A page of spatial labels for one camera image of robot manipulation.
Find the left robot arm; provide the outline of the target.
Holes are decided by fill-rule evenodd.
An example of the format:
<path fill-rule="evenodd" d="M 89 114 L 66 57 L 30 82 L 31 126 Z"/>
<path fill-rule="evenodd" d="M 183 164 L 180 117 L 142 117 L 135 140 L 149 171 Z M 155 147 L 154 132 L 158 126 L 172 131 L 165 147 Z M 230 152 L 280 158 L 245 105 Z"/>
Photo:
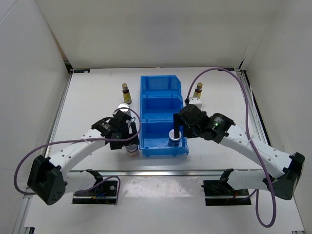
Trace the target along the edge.
<path fill-rule="evenodd" d="M 27 185 L 47 205 L 53 205 L 66 193 L 89 192 L 97 195 L 102 190 L 102 177 L 94 170 L 84 170 L 78 175 L 70 171 L 94 151 L 109 145 L 111 150 L 139 145 L 132 109 L 118 108 L 112 117 L 94 123 L 78 140 L 67 141 L 68 146 L 49 157 L 36 157 L 32 163 Z"/>

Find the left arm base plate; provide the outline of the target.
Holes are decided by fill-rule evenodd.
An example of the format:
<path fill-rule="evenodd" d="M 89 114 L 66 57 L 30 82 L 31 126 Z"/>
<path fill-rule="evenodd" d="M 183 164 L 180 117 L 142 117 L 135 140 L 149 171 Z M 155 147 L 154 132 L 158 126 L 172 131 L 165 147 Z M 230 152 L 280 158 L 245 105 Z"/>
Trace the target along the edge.
<path fill-rule="evenodd" d="M 120 178 L 110 176 L 103 179 L 99 186 L 90 191 L 74 193 L 72 204 L 117 205 L 120 186 Z"/>

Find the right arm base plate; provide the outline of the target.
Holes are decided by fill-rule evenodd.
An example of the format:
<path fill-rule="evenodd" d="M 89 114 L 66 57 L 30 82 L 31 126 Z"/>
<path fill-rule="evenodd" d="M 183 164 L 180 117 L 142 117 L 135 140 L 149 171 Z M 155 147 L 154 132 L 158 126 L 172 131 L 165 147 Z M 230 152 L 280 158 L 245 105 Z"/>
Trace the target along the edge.
<path fill-rule="evenodd" d="M 206 206 L 249 206 L 252 204 L 248 189 L 234 190 L 222 187 L 218 180 L 204 180 L 201 187 L 204 190 Z"/>

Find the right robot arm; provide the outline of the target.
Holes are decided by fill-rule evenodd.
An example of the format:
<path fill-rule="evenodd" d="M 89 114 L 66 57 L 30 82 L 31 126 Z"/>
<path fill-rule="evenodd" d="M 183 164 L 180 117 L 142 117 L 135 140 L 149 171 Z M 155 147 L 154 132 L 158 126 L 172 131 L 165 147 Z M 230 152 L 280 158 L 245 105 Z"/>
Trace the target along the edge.
<path fill-rule="evenodd" d="M 217 195 L 230 195 L 241 189 L 268 191 L 284 200 L 290 200 L 303 171 L 305 157 L 279 151 L 257 139 L 251 139 L 235 122 L 215 113 L 207 116 L 196 105 L 188 104 L 173 115 L 174 130 L 183 128 L 186 138 L 202 138 L 231 148 L 247 157 L 262 169 L 226 169 L 218 180 L 210 180 L 206 188 Z"/>

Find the white-lid spice jar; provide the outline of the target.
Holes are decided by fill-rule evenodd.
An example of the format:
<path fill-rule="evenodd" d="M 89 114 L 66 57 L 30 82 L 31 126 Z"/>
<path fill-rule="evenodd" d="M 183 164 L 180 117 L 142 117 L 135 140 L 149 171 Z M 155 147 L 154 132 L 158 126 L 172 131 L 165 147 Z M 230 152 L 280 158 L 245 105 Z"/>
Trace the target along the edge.
<path fill-rule="evenodd" d="M 125 146 L 125 149 L 126 149 L 127 154 L 131 157 L 139 155 L 138 145 L 136 144 Z"/>
<path fill-rule="evenodd" d="M 169 132 L 169 140 L 168 140 L 168 146 L 170 147 L 178 147 L 179 144 L 180 144 L 180 140 L 181 140 L 181 137 L 182 137 L 182 133 L 179 132 L 177 136 L 175 136 L 175 130 L 172 129 L 170 132 Z"/>

